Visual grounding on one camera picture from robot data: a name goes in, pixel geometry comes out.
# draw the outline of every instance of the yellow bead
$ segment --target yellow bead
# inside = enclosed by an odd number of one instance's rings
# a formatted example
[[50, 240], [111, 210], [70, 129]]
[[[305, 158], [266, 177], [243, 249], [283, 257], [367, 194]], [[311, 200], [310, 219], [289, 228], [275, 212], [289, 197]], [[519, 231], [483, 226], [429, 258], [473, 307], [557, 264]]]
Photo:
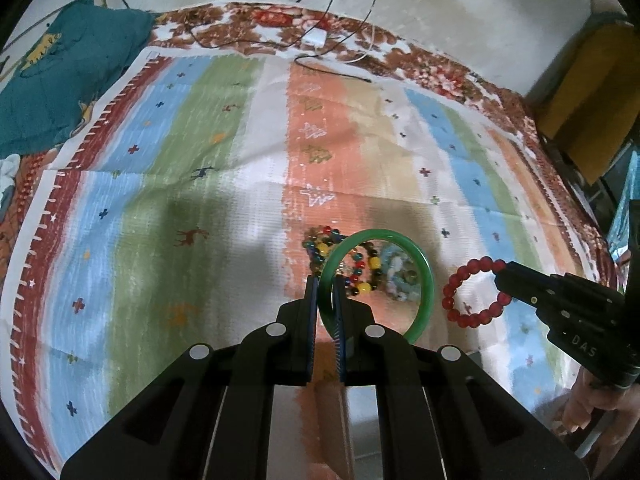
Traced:
[[316, 249], [320, 251], [321, 256], [327, 256], [327, 254], [329, 254], [329, 246], [327, 244], [316, 244]]
[[360, 282], [357, 285], [358, 287], [358, 292], [360, 294], [365, 294], [366, 292], [371, 292], [371, 285], [369, 285], [369, 283], [367, 282]]

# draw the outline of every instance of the red bead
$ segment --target red bead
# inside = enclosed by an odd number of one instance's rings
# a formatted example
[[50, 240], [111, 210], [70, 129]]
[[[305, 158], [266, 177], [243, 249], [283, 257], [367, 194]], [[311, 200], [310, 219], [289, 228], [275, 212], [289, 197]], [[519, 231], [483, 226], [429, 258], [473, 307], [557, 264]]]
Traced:
[[456, 271], [456, 276], [459, 277], [464, 282], [465, 280], [469, 279], [469, 277], [471, 276], [471, 273], [469, 272], [469, 269], [466, 268], [466, 265], [463, 265], [462, 267], [458, 267], [458, 270]]
[[504, 260], [495, 260], [494, 264], [491, 266], [491, 270], [494, 272], [494, 274], [497, 274], [498, 272], [503, 270], [506, 266], [507, 266], [507, 262], [505, 262]]
[[455, 286], [451, 286], [451, 285], [445, 285], [442, 288], [442, 293], [444, 295], [445, 298], [453, 298], [456, 295], [456, 288]]
[[480, 326], [480, 316], [472, 314], [469, 316], [469, 328], [478, 328]]
[[458, 288], [460, 285], [462, 285], [462, 280], [458, 277], [457, 274], [452, 274], [449, 277], [449, 285], [451, 285], [453, 288]]
[[491, 313], [492, 316], [495, 317], [500, 317], [502, 315], [502, 313], [504, 312], [504, 307], [498, 303], [497, 301], [494, 301], [490, 306], [489, 306], [489, 312]]
[[483, 256], [480, 258], [480, 270], [482, 270], [482, 272], [489, 272], [493, 264], [494, 261], [490, 256]]
[[470, 259], [466, 263], [466, 268], [471, 274], [477, 274], [480, 272], [480, 260], [476, 260], [475, 258]]
[[511, 296], [505, 292], [498, 292], [498, 298], [495, 301], [500, 303], [502, 306], [507, 306], [511, 303]]
[[458, 326], [460, 328], [466, 328], [469, 326], [469, 316], [467, 314], [463, 314], [458, 318]]
[[491, 323], [491, 320], [494, 318], [494, 316], [492, 316], [491, 313], [489, 312], [488, 308], [481, 310], [478, 316], [480, 317], [480, 323], [482, 323], [483, 325], [488, 325], [489, 323]]

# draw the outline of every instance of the orange stripe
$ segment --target orange stripe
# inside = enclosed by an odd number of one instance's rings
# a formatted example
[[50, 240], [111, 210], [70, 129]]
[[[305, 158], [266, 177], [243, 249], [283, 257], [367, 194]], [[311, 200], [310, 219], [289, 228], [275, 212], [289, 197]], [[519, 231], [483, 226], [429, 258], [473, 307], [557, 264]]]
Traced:
[[[309, 258], [302, 248], [305, 232], [319, 225], [336, 226], [347, 234], [366, 225], [363, 199], [349, 193], [363, 189], [360, 139], [344, 104], [346, 89], [337, 76], [290, 66], [287, 99], [289, 164], [282, 198], [287, 241], [284, 250], [287, 280], [285, 294], [301, 298], [309, 273]], [[324, 328], [318, 329], [314, 359], [314, 383], [335, 377], [334, 346]], [[334, 480], [324, 464], [319, 443], [314, 387], [300, 391], [302, 438], [310, 480]]]
[[554, 218], [546, 197], [540, 191], [540, 188], [533, 180], [529, 169], [526, 168], [523, 161], [514, 152], [515, 148], [501, 134], [491, 128], [486, 128], [492, 139], [498, 145], [502, 152], [504, 160], [507, 161], [511, 172], [517, 177], [518, 182], [524, 189], [529, 205], [536, 215], [542, 231], [545, 234], [546, 244], [556, 263], [557, 272], [570, 272], [577, 276], [583, 275], [582, 267], [575, 265], [574, 259], [571, 257], [569, 249], [566, 246], [564, 238], [559, 231], [558, 223]]

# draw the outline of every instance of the cross print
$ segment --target cross print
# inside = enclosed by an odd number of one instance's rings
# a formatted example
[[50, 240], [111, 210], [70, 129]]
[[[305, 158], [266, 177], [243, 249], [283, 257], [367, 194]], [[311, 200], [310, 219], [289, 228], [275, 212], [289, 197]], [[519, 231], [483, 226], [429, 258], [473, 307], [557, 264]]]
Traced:
[[74, 314], [77, 314], [81, 310], [84, 310], [84, 300], [82, 298], [78, 298], [71, 306], [74, 308]]

